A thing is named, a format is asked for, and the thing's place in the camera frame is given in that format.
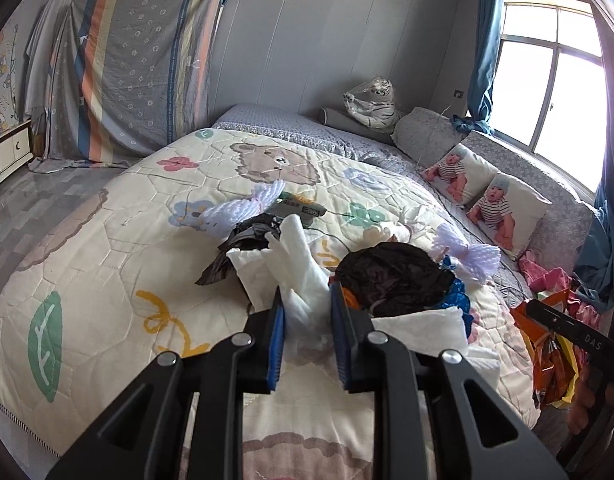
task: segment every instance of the gray pillow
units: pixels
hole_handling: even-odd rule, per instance
[[[371,130],[347,114],[334,110],[333,108],[321,108],[318,113],[318,121],[320,124],[324,124],[330,128],[349,132],[350,134],[356,134],[366,139],[377,140],[389,146],[395,146],[389,134],[382,134],[375,130]]]
[[[465,137],[448,118],[418,107],[398,121],[392,135],[396,147],[423,168],[436,164]]]

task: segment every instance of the green leaf print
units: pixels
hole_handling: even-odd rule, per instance
[[[40,304],[31,320],[27,355],[38,388],[48,402],[53,402],[62,365],[62,307],[55,290]]]
[[[349,224],[367,229],[378,222],[385,220],[385,215],[374,209],[367,210],[364,205],[352,202],[349,204],[349,212],[351,220]]]
[[[199,132],[196,132],[196,137],[199,139],[209,139],[210,137],[213,137],[213,131],[209,128],[200,130]]]

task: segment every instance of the metal screw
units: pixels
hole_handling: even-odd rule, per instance
[[[171,366],[176,363],[178,356],[174,352],[162,352],[156,358],[156,361],[160,366]]]
[[[378,330],[374,330],[373,332],[367,334],[367,340],[375,345],[384,345],[387,343],[388,339],[389,338],[385,332],[379,332]]]
[[[231,336],[231,343],[236,346],[247,346],[252,342],[252,338],[249,334],[245,332],[238,332]]]
[[[460,361],[463,360],[463,356],[459,354],[456,350],[445,350],[443,352],[443,361],[446,363],[457,365]]]

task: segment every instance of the cabinet drawer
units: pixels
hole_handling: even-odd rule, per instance
[[[14,139],[13,137],[9,137],[0,142],[0,172],[11,166],[15,161]]]
[[[14,145],[14,156],[16,160],[29,153],[29,132],[26,128],[22,132],[15,134],[11,139]]]

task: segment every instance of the orange bag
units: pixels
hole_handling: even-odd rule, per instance
[[[561,290],[545,298],[543,303],[560,312],[566,312],[568,295],[568,289]],[[561,400],[567,394],[577,370],[573,368],[566,352],[561,348],[558,336],[529,319],[526,307],[527,301],[523,301],[516,308],[510,309],[510,313],[514,318],[514,324],[527,335],[534,347],[534,391],[541,408],[544,408]]]

